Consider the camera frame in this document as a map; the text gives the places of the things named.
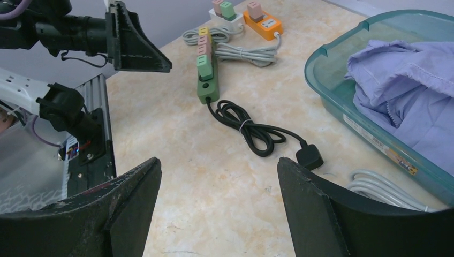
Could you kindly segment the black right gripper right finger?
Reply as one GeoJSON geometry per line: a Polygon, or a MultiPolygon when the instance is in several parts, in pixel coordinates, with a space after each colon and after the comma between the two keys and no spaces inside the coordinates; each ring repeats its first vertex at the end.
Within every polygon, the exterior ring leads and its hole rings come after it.
{"type": "Polygon", "coordinates": [[[277,174],[296,256],[453,256],[453,210],[381,203],[289,158],[277,174]]]}

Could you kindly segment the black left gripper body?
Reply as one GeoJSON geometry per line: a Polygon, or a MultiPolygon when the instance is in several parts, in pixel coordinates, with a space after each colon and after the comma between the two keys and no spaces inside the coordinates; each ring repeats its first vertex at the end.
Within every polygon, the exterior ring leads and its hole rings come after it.
{"type": "Polygon", "coordinates": [[[106,22],[89,16],[64,16],[57,25],[47,21],[35,24],[37,38],[56,57],[61,51],[107,53],[106,22]]]}

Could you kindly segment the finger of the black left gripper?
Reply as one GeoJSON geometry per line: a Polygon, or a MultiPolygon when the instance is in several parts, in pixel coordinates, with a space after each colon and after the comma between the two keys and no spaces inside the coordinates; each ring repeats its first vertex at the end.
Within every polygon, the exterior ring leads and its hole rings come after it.
{"type": "Polygon", "coordinates": [[[122,1],[108,1],[107,59],[116,71],[169,73],[172,62],[143,32],[138,14],[122,1]]]}

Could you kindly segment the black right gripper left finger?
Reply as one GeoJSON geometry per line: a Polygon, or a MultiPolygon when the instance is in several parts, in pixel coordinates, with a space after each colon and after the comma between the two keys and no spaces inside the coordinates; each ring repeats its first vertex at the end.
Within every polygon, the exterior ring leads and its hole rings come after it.
{"type": "Polygon", "coordinates": [[[39,210],[1,215],[1,256],[142,256],[162,178],[155,157],[39,210]]]}

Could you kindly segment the yellow usb charger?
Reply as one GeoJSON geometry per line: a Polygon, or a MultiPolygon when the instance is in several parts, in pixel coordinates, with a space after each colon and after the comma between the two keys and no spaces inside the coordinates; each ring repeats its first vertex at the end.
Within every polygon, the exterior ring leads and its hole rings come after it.
{"type": "Polygon", "coordinates": [[[198,36],[210,36],[210,30],[208,26],[199,27],[198,36]]]}

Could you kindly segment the green power strip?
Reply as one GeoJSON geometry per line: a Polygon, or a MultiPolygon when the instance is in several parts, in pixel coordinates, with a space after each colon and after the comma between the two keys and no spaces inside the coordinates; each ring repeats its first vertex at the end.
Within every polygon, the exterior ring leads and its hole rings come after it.
{"type": "Polygon", "coordinates": [[[198,84],[197,84],[197,96],[202,104],[207,104],[207,102],[215,102],[220,97],[219,89],[219,79],[218,79],[218,63],[217,57],[214,54],[216,50],[216,44],[211,43],[212,54],[211,54],[211,63],[213,65],[214,76],[210,80],[201,81],[199,74],[197,75],[198,84]]]}

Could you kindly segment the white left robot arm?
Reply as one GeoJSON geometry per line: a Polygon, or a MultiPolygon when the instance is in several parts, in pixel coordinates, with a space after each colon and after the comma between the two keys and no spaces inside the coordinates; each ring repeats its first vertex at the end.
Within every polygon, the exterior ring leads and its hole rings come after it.
{"type": "Polygon", "coordinates": [[[106,72],[169,72],[153,42],[168,6],[150,1],[1,1],[1,99],[80,141],[102,127],[72,85],[106,72]]]}

